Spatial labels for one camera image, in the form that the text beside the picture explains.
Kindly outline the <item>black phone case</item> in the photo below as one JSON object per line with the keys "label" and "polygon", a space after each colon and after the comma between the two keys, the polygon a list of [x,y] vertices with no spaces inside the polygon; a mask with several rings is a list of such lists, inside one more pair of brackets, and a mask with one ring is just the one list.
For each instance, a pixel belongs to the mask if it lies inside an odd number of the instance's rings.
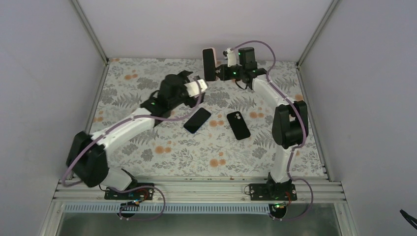
{"label": "black phone case", "polygon": [[237,140],[249,138],[251,133],[239,111],[235,111],[226,115],[230,128]]}

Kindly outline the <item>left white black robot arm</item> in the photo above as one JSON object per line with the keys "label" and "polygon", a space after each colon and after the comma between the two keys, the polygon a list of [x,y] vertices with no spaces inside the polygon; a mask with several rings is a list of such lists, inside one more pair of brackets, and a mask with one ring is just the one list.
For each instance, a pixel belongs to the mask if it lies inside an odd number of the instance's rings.
{"label": "left white black robot arm", "polygon": [[126,170],[110,168],[107,155],[142,132],[155,128],[163,121],[181,121],[192,115],[203,101],[208,89],[206,81],[190,71],[165,76],[160,88],[139,108],[113,125],[92,134],[77,133],[73,139],[67,170],[61,178],[63,186],[70,173],[88,187],[104,185],[124,199],[136,195],[134,176]]}

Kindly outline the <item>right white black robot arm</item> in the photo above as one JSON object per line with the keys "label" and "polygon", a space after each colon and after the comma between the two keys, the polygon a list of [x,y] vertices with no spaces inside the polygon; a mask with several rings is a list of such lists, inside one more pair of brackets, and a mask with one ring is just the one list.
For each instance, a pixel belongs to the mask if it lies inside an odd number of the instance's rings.
{"label": "right white black robot arm", "polygon": [[270,78],[270,71],[259,68],[254,48],[228,48],[223,52],[226,64],[218,66],[222,80],[242,81],[274,109],[271,135],[276,143],[276,157],[264,184],[250,184],[251,199],[296,199],[290,177],[290,163],[295,149],[304,145],[308,136],[308,108],[305,102],[295,101]]}

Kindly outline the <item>black phone with pink edge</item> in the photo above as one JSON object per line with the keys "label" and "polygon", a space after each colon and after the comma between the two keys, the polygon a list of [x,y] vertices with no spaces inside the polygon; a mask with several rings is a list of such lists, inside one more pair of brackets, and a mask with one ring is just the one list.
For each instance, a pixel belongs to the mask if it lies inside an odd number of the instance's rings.
{"label": "black phone with pink edge", "polygon": [[203,73],[206,81],[216,80],[216,52],[214,48],[205,48],[202,50]]}

